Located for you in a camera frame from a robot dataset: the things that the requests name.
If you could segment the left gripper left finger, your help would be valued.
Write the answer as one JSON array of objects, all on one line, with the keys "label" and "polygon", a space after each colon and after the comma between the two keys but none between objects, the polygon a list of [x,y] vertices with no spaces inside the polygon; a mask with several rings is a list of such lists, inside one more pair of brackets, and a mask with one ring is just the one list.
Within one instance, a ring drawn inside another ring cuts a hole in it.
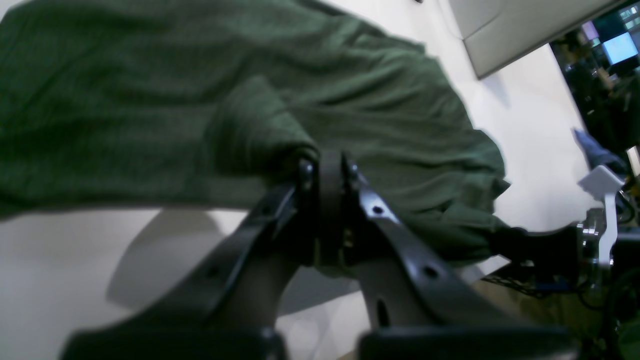
[{"label": "left gripper left finger", "polygon": [[316,171],[274,187],[178,285],[142,312],[76,333],[63,360],[287,360],[275,330],[297,270],[313,264]]}]

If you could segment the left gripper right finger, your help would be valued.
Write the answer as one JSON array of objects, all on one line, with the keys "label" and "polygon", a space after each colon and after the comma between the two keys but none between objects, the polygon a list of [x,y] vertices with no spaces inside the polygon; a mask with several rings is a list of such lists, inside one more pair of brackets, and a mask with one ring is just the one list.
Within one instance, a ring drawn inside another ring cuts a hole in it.
[{"label": "left gripper right finger", "polygon": [[578,360],[567,330],[503,312],[402,224],[342,157],[352,265],[372,329],[359,360]]}]

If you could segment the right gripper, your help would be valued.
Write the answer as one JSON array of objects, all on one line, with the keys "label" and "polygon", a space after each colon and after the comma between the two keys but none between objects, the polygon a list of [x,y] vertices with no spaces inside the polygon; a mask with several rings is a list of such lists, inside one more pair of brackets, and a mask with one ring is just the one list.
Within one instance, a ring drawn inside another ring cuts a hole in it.
[{"label": "right gripper", "polygon": [[550,232],[508,228],[493,239],[509,264],[487,276],[487,281],[526,296],[599,291],[639,267],[639,228],[617,226],[610,262],[599,266],[599,244],[606,230],[605,211],[592,208],[585,220]]}]

